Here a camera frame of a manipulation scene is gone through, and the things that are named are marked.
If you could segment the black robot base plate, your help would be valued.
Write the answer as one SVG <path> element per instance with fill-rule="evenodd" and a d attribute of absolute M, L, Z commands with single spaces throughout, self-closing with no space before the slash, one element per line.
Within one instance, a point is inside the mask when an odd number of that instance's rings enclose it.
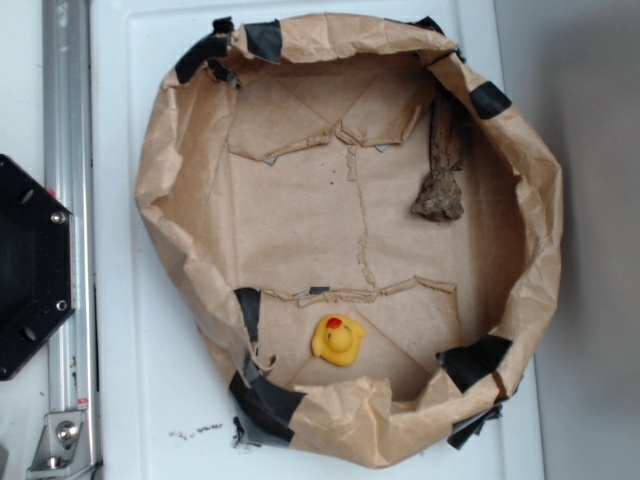
<path fill-rule="evenodd" d="M 1 379 L 11 380 L 74 312 L 71 220 L 1 156 Z"/>

